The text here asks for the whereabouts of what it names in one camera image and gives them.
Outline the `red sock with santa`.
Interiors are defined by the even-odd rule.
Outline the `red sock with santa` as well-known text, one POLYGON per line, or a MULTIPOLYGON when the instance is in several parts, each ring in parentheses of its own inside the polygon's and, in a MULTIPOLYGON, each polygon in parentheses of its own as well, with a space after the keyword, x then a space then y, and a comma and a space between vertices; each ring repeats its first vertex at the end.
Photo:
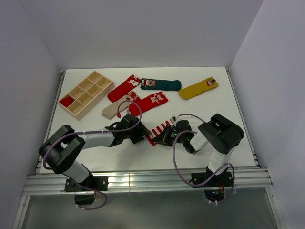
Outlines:
POLYGON ((74 99, 70 96, 64 97, 61 100, 59 100, 59 103, 66 108, 68 108, 73 102, 74 102, 74 99))

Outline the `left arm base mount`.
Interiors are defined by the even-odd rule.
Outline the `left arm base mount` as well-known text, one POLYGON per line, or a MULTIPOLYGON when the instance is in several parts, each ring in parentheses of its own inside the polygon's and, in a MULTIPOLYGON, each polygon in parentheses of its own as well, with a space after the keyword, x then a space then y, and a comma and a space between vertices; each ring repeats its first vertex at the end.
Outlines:
POLYGON ((107 195, 103 193, 108 189, 108 180, 108 176, 89 175, 82 183, 76 183, 72 178, 67 178, 64 192, 74 193, 74 202, 79 208, 85 210, 99 209, 105 206, 108 201, 107 195), (90 207, 99 195, 103 196, 103 203, 96 207, 90 207))

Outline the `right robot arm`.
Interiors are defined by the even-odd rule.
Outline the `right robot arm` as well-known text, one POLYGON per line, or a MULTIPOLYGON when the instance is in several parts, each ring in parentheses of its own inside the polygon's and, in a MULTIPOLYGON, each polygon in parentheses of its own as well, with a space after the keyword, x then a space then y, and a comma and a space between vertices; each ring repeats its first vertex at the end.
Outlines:
POLYGON ((206 168, 206 180, 211 186, 217 186, 227 171, 232 152, 244 138, 244 132, 229 119, 215 114, 210 121, 200 124, 198 132, 195 133, 189 122, 180 119, 179 115, 157 126, 147 137, 153 146, 173 146, 174 142, 181 143, 190 154, 196 154, 211 144, 214 152, 206 168))

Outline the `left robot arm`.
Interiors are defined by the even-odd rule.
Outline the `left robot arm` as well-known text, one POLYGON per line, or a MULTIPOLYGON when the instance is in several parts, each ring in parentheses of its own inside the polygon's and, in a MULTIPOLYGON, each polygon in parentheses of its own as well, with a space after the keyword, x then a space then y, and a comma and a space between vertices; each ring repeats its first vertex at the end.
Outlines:
POLYGON ((39 154, 55 174, 63 174, 81 190, 88 190, 97 184, 90 170, 76 160, 82 150, 114 147, 126 139, 136 144, 150 133, 139 118, 130 114, 101 130, 77 132, 70 125, 63 125, 40 146, 39 154))

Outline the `red white striped sock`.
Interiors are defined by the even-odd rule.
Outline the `red white striped sock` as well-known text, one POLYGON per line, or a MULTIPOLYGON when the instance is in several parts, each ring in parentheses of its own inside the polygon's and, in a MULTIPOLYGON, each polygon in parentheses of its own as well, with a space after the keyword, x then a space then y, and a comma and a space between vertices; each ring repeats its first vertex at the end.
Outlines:
POLYGON ((172 120, 171 118, 165 120, 164 122, 162 122, 161 124, 159 124, 158 126, 156 126, 155 128, 151 129, 150 132, 151 134, 146 135, 146 138, 148 140, 148 142, 152 145, 155 146, 156 143, 154 143, 152 141, 152 139, 156 136, 158 136, 159 134, 161 134, 161 132, 167 127, 167 125, 172 125, 172 120))

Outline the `wooden compartment tray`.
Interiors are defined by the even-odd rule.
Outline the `wooden compartment tray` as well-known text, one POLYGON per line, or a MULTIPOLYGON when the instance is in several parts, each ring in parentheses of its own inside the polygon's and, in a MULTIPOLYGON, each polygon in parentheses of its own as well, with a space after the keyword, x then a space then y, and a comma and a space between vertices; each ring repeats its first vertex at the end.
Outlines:
POLYGON ((114 82, 112 80, 97 71, 93 71, 64 96, 70 96, 74 99, 74 102, 68 108, 61 105, 59 101, 58 105, 79 121, 113 88, 114 82))

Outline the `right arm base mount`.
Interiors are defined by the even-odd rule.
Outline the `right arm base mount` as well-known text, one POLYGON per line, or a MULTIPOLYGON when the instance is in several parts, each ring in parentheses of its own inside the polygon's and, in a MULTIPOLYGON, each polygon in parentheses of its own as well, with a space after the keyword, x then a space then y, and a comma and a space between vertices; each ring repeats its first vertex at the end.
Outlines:
POLYGON ((203 188, 205 198, 210 204, 217 205, 234 193, 235 177, 230 171, 225 171, 206 182, 210 175, 208 172, 191 173, 189 184, 194 186, 205 182, 199 188, 203 188))

